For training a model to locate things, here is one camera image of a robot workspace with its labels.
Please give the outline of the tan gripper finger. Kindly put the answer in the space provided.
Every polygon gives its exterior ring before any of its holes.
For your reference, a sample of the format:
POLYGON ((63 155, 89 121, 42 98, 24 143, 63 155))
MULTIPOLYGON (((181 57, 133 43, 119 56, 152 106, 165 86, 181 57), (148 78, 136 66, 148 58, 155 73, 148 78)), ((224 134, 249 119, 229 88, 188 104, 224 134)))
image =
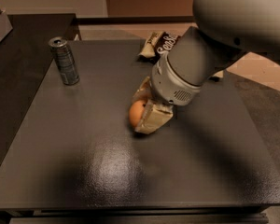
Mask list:
POLYGON ((148 100, 151 97, 152 97, 152 93, 151 93, 151 86, 150 86, 150 77, 146 77, 142 81, 138 90, 133 95, 132 100, 133 101, 148 100))
POLYGON ((151 134, 173 117, 173 107, 148 100, 144 113, 134 130, 137 133, 151 134))

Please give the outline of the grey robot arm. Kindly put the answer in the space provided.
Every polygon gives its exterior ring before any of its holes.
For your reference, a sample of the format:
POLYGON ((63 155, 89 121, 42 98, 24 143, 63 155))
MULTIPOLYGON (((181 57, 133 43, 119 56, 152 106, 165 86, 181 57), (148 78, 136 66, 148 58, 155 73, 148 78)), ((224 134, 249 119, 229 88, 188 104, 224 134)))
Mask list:
POLYGON ((150 134, 188 105, 204 82, 256 53, 280 65, 280 0, 193 0, 196 22, 161 54, 133 96, 137 133, 150 134))

